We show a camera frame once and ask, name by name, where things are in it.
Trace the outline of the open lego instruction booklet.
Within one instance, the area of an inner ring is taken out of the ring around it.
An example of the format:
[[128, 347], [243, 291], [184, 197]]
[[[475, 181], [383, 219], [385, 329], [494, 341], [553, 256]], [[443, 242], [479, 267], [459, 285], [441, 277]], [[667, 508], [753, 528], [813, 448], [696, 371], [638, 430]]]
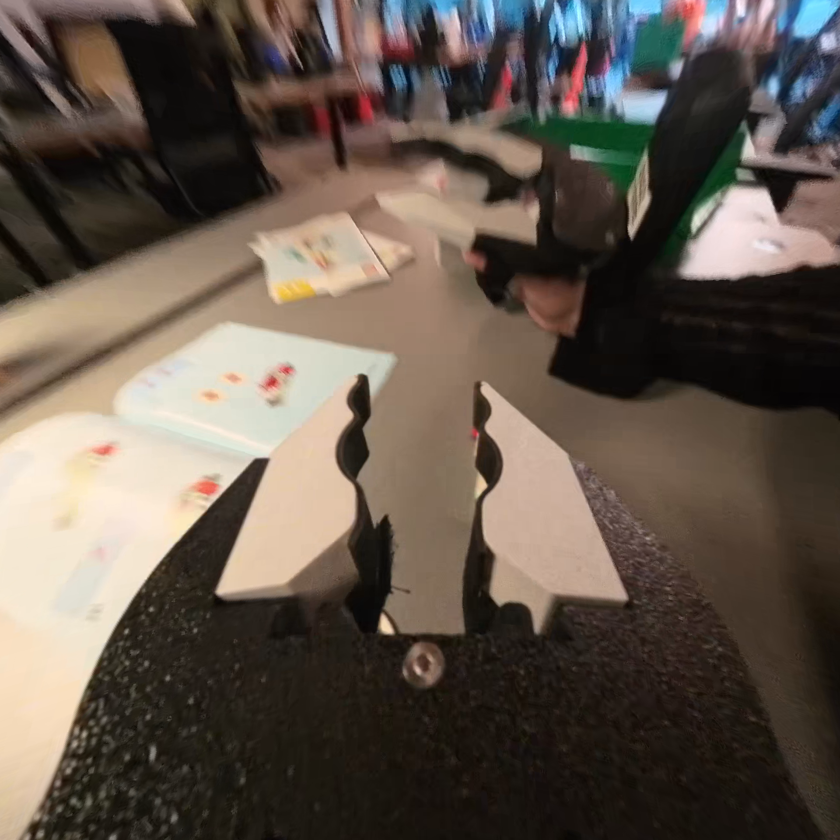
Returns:
[[110, 414], [2, 442], [2, 618], [104, 644], [155, 567], [248, 467], [393, 353], [222, 323], [136, 374]]

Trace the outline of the green plastic bin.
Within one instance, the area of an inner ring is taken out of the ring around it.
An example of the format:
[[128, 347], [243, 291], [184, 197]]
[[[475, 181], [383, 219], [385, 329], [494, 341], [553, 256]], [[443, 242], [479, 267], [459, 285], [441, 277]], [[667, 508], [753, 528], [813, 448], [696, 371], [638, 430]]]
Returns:
[[[622, 193], [629, 189], [643, 153], [654, 133], [652, 123], [552, 116], [510, 119], [502, 129], [540, 144], [569, 147], [573, 158], [599, 165]], [[664, 254], [675, 255], [697, 236], [719, 207], [726, 191], [738, 180], [742, 153], [752, 149], [743, 123], [720, 154], [702, 186], [674, 228]]]

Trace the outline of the closed booklet with yellow corner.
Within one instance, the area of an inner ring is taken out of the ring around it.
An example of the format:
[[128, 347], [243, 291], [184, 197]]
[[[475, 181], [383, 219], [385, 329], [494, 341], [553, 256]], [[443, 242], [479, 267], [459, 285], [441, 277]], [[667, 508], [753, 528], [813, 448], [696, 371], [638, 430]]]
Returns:
[[268, 296], [278, 305], [337, 298], [391, 279], [349, 213], [322, 214], [257, 233], [249, 247], [261, 262]]

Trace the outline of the person's right forearm black sleeve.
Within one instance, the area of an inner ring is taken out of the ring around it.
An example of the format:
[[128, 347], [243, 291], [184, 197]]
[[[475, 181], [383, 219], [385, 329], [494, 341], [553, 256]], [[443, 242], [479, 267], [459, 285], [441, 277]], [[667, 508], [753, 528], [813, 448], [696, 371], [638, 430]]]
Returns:
[[556, 345], [553, 377], [624, 400], [673, 382], [747, 406], [839, 414], [838, 264], [619, 280], [591, 278], [575, 335]]

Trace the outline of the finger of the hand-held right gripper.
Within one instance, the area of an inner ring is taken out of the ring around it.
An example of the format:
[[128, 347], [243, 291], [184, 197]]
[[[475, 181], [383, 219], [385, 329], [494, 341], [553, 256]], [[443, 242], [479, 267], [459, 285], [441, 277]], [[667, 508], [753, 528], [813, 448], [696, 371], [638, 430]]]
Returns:
[[539, 172], [542, 149], [498, 127], [473, 122], [414, 121], [391, 124], [400, 152], [424, 154], [462, 170], [526, 181]]
[[537, 212], [517, 201], [485, 204], [420, 189], [381, 191], [374, 197], [383, 211], [462, 249], [479, 235], [537, 244]]

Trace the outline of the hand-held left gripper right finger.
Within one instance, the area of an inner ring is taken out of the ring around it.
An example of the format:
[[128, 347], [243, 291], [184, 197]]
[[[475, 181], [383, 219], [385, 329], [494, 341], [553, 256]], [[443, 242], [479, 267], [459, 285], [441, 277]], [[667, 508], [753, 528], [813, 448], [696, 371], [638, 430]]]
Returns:
[[554, 635], [567, 607], [628, 607], [571, 457], [485, 381], [472, 408], [487, 483], [472, 518], [472, 632]]

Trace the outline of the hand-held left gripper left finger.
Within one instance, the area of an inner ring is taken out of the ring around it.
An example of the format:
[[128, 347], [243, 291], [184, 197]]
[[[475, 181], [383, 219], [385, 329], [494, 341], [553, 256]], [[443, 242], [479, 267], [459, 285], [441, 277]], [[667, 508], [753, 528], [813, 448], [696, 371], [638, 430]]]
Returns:
[[354, 375], [272, 452], [217, 582], [219, 601], [290, 602], [307, 624], [348, 605], [371, 528], [359, 482], [370, 416], [369, 378]]

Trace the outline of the person's right hand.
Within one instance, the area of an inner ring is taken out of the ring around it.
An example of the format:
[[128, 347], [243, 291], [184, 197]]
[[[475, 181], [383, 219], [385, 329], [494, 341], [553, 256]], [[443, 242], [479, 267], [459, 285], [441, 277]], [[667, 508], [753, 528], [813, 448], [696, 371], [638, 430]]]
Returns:
[[581, 322], [586, 286], [581, 278], [518, 274], [509, 280], [507, 294], [543, 331], [571, 340]]

